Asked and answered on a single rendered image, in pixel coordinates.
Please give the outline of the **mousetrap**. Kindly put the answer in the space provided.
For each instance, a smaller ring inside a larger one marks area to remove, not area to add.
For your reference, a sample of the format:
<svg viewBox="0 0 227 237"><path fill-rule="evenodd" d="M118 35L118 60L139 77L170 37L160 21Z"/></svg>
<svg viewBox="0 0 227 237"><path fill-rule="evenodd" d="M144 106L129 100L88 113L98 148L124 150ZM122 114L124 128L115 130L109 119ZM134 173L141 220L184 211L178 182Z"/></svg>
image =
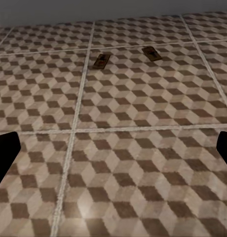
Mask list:
<svg viewBox="0 0 227 237"><path fill-rule="evenodd" d="M158 52L152 46L142 48L142 51L148 56L148 58L152 62L162 60L162 57L158 54Z"/></svg>
<svg viewBox="0 0 227 237"><path fill-rule="evenodd" d="M110 54L99 54L97 60L95 61L92 68L94 69L104 69L110 58Z"/></svg>

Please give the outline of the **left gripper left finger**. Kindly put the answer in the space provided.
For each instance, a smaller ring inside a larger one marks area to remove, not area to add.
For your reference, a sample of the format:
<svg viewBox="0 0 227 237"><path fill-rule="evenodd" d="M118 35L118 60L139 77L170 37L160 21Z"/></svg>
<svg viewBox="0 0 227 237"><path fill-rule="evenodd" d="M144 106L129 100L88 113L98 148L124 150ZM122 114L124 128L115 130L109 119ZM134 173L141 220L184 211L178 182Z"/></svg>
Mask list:
<svg viewBox="0 0 227 237"><path fill-rule="evenodd" d="M0 183L21 150L16 131L0 135Z"/></svg>

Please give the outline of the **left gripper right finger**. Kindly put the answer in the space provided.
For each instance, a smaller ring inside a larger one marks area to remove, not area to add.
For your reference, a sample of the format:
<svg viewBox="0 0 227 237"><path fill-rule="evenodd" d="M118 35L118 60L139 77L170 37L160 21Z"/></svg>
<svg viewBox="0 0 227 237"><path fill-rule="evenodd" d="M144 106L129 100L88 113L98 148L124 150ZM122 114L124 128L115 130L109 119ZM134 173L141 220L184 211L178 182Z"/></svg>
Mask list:
<svg viewBox="0 0 227 237"><path fill-rule="evenodd" d="M216 149L227 164L227 132L220 132L217 140Z"/></svg>

